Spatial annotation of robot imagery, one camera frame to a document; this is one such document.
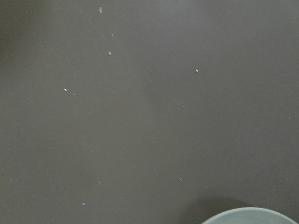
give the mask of dark gray countertop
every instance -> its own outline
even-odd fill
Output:
[[[0,223],[299,222],[298,1],[0,10]]]

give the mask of white bowl rim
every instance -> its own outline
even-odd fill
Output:
[[[226,215],[229,215],[229,214],[232,214],[232,213],[236,213],[236,212],[239,212],[239,211],[263,211],[263,212],[267,212],[267,213],[276,215],[278,217],[281,217],[281,218],[289,221],[292,224],[297,224],[294,220],[290,219],[289,217],[287,217],[287,216],[285,216],[285,215],[283,215],[279,212],[276,212],[276,211],[273,211],[273,210],[270,210],[270,209],[257,208],[257,207],[245,207],[245,208],[238,208],[238,209],[228,210],[228,211],[222,212],[218,215],[215,215],[215,216],[209,218],[208,220],[204,221],[202,224],[210,224],[211,222],[215,221],[218,218],[221,218],[223,216],[226,216]]]

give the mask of light blue bowl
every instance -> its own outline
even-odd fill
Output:
[[[239,208],[220,213],[203,224],[297,224],[287,216],[262,208]]]

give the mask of bowl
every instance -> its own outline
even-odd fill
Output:
[[[287,216],[263,208],[238,208],[220,213],[203,224],[297,224]]]

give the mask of gray surface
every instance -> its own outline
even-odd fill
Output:
[[[0,10],[0,223],[299,222],[298,1]]]

